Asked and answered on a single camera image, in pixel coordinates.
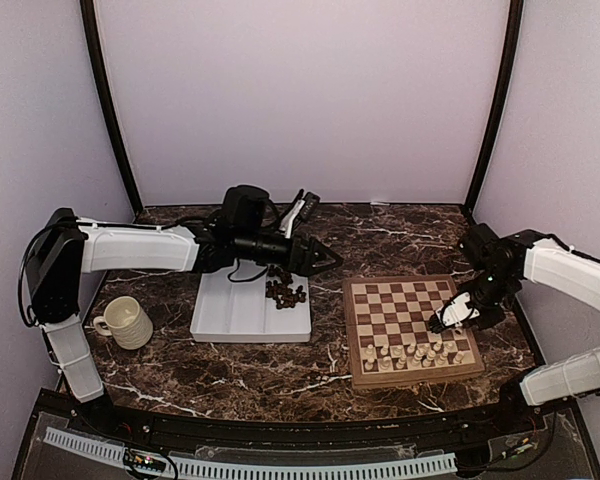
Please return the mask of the white chess piece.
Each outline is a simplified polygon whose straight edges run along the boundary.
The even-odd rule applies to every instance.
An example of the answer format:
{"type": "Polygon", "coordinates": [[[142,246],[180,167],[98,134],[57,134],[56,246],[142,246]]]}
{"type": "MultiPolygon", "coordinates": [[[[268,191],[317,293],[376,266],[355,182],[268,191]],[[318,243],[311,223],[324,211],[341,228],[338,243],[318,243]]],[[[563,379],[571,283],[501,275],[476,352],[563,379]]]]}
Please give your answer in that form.
{"type": "Polygon", "coordinates": [[[402,354],[396,362],[396,368],[402,370],[405,368],[407,362],[407,355],[402,354]]]}
{"type": "Polygon", "coordinates": [[[443,350],[437,358],[437,363],[439,365],[447,365],[449,358],[449,352],[447,350],[443,350]]]}
{"type": "Polygon", "coordinates": [[[431,365],[434,362],[436,355],[437,355],[437,352],[433,349],[430,349],[426,354],[426,358],[425,358],[426,363],[431,365]]]}

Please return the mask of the white plastic divided tray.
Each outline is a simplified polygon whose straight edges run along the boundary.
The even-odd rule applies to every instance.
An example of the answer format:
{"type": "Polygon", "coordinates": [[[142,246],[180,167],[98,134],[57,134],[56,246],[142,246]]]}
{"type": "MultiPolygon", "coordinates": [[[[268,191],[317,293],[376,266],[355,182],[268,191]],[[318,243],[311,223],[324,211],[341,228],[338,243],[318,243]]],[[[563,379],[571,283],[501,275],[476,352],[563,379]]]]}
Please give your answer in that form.
{"type": "Polygon", "coordinates": [[[201,277],[190,333],[197,342],[304,343],[311,337],[308,301],[278,309],[265,296],[265,280],[231,283],[220,271],[201,277]]]}

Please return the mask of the wooden chess board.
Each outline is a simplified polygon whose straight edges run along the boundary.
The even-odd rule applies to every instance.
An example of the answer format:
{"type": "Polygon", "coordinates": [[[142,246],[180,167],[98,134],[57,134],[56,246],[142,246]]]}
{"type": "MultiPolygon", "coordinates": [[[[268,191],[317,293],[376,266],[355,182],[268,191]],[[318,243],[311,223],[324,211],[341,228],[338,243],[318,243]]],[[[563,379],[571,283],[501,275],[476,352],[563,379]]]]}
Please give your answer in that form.
{"type": "Polygon", "coordinates": [[[456,293],[455,282],[449,275],[394,276],[375,278],[348,278],[343,281],[346,333],[350,353],[352,386],[355,389],[377,389],[411,386],[420,382],[441,383],[464,380],[481,375],[485,366],[471,331],[451,328],[442,333],[428,329],[428,320],[434,312],[456,293]],[[425,358],[436,341],[442,342],[434,362],[425,358]],[[456,350],[448,351],[447,341],[456,342],[456,350]],[[426,351],[422,366],[412,365],[414,353],[408,355],[406,346],[415,344],[415,351],[426,351]],[[371,371],[364,368],[363,351],[368,344],[375,346],[376,362],[371,371]],[[392,367],[379,369],[383,358],[380,349],[388,344],[392,367]],[[404,369],[396,368],[399,358],[391,355],[391,347],[402,345],[407,355],[404,369]],[[439,365],[437,358],[443,350],[449,352],[448,364],[439,365]],[[457,352],[465,353],[463,362],[456,364],[457,352]]]}

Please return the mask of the white rook among dark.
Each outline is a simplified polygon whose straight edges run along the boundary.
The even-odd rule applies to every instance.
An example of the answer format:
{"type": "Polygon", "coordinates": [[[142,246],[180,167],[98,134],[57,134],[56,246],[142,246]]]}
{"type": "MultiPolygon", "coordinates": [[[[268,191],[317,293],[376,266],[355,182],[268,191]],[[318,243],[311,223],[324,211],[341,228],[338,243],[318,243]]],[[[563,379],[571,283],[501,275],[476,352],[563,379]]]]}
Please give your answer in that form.
{"type": "Polygon", "coordinates": [[[366,371],[371,371],[374,368],[375,362],[376,362],[375,358],[368,358],[365,361],[365,364],[364,364],[365,370],[366,371]]]}

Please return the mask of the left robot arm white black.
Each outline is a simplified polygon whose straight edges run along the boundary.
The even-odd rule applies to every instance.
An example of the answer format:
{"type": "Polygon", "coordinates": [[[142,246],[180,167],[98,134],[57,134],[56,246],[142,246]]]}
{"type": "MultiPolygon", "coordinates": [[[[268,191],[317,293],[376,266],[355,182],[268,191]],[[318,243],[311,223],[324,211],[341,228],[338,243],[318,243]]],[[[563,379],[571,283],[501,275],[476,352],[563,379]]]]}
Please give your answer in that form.
{"type": "Polygon", "coordinates": [[[309,278],[336,269],[342,257],[318,238],[298,231],[320,198],[298,191],[280,211],[269,193],[254,185],[229,188],[221,206],[206,217],[190,215],[170,224],[106,222],[56,209],[21,257],[17,302],[22,322],[41,330],[50,360],[64,376],[81,417],[100,436],[121,427],[84,331],[84,278],[106,279],[111,271],[157,270],[211,274],[238,261],[275,265],[309,278]]]}

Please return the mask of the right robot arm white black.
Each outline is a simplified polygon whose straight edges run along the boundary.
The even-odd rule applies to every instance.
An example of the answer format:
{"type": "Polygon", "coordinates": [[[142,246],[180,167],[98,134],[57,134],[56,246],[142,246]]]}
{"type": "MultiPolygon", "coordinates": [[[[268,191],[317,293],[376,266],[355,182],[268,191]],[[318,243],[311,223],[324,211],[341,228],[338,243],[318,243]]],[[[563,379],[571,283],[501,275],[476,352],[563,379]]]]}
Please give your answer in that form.
{"type": "Polygon", "coordinates": [[[490,328],[519,299],[546,356],[545,365],[504,387],[491,426],[510,434],[527,420],[529,406],[600,395],[600,260],[553,234],[500,237],[485,224],[470,227],[459,247],[477,276],[460,286],[445,319],[490,328]]]}

